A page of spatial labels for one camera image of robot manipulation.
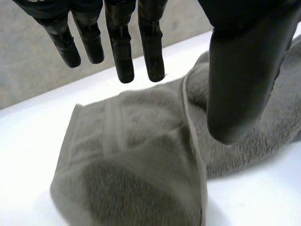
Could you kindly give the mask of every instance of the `white table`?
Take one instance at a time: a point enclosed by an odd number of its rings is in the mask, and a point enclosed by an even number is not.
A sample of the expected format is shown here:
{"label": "white table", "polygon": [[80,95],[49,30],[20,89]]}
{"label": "white table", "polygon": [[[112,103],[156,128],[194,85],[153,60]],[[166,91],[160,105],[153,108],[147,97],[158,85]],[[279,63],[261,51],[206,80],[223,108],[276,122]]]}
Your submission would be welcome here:
{"label": "white table", "polygon": [[[186,74],[208,49],[210,36],[208,32],[165,48],[163,82]],[[119,83],[111,68],[0,112],[0,225],[68,225],[54,207],[49,186],[72,110],[76,103],[154,85],[143,58],[134,61],[134,68],[135,80],[127,85]],[[300,226],[300,174],[298,143],[269,162],[210,180],[207,225]]]}

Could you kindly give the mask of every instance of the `terry cloth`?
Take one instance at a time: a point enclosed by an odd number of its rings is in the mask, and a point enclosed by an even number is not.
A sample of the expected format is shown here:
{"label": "terry cloth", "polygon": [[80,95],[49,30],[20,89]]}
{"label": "terry cloth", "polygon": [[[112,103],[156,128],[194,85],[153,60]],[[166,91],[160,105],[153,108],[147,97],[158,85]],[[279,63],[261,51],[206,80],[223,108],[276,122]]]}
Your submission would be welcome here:
{"label": "terry cloth", "polygon": [[206,180],[301,140],[301,42],[293,42],[259,121],[225,146],[206,125],[209,54],[183,78],[77,105],[51,195],[72,225],[202,225]]}

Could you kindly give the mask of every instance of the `towel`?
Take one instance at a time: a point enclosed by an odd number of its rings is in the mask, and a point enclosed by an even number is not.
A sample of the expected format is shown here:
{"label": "towel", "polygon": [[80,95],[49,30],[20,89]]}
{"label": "towel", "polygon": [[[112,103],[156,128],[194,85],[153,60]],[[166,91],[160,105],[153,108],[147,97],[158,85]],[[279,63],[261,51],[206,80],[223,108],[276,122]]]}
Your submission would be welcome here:
{"label": "towel", "polygon": [[232,146],[208,132],[208,74],[206,52],[179,80],[75,106],[50,188],[72,225],[204,226],[207,179],[301,140],[301,41],[261,119]]}

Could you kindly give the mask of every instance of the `black robotic finger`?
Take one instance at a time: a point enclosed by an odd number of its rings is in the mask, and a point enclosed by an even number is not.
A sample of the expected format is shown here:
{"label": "black robotic finger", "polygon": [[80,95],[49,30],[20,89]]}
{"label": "black robotic finger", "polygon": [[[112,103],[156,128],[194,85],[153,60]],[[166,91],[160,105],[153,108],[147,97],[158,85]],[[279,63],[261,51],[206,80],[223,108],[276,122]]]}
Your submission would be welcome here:
{"label": "black robotic finger", "polygon": [[71,11],[91,63],[104,60],[100,30],[97,20],[103,7],[102,0],[73,0]]}
{"label": "black robotic finger", "polygon": [[135,9],[135,0],[106,0],[105,15],[110,36],[117,75],[122,83],[134,79],[134,67],[131,51],[131,36],[128,23]]}
{"label": "black robotic finger", "polygon": [[45,28],[69,67],[80,65],[80,56],[67,24],[67,16],[70,11],[69,0],[13,1]]}
{"label": "black robotic finger", "polygon": [[70,29],[67,23],[68,18],[35,18],[35,20],[45,28],[65,64],[70,68],[79,66],[81,59],[79,52],[74,44],[73,37],[70,33]]}
{"label": "black robotic finger", "polygon": [[301,2],[291,1],[240,28],[214,28],[207,120],[215,139],[234,143],[260,119],[300,15]]}
{"label": "black robotic finger", "polygon": [[162,57],[162,31],[159,20],[167,0],[139,0],[138,22],[143,45],[144,60],[149,79],[161,81],[165,77]]}

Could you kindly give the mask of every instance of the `robotic hand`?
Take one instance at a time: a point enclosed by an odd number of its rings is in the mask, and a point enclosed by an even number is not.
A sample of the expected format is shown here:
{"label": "robotic hand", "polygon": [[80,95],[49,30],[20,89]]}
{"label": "robotic hand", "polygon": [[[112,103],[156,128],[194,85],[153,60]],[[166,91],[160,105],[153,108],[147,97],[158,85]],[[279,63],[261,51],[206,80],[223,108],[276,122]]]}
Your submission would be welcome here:
{"label": "robotic hand", "polygon": [[[97,19],[102,0],[13,0],[42,25],[64,62],[80,65],[70,33],[71,11],[89,60],[103,61]],[[285,51],[301,18],[301,0],[198,0],[214,30],[210,43],[208,128],[224,144],[239,140],[267,104]],[[115,66],[134,79],[128,23],[136,0],[104,0]],[[167,0],[138,0],[139,29],[151,81],[165,76],[159,20]]]}

